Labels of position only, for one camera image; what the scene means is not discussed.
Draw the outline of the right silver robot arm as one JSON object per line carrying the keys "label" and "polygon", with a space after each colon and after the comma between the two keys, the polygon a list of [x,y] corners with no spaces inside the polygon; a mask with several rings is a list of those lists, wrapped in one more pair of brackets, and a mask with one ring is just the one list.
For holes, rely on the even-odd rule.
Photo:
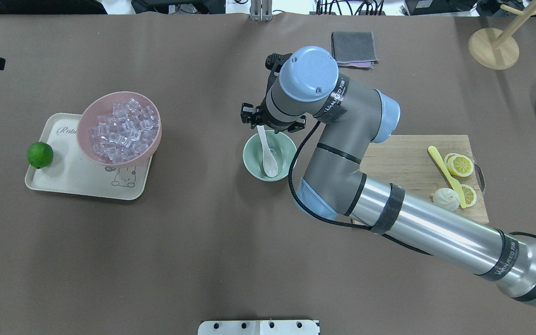
{"label": "right silver robot arm", "polygon": [[340,74],[322,47],[272,54],[265,66],[266,95],[257,107],[242,105],[243,123],[295,132],[309,114],[325,124],[299,187],[291,189],[304,212],[335,225],[339,215],[352,218],[356,228],[440,257],[536,307],[536,236],[481,225],[360,172],[360,155],[398,125],[396,101]]}

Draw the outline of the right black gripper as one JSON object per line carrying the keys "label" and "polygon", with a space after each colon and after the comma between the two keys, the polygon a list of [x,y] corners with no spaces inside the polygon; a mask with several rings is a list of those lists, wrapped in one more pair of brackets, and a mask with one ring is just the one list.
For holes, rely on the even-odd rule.
{"label": "right black gripper", "polygon": [[241,121],[249,124],[251,129],[257,126],[269,127],[276,132],[287,131],[294,133],[302,131],[306,127],[306,116],[290,116],[276,107],[267,107],[253,104],[241,104]]}

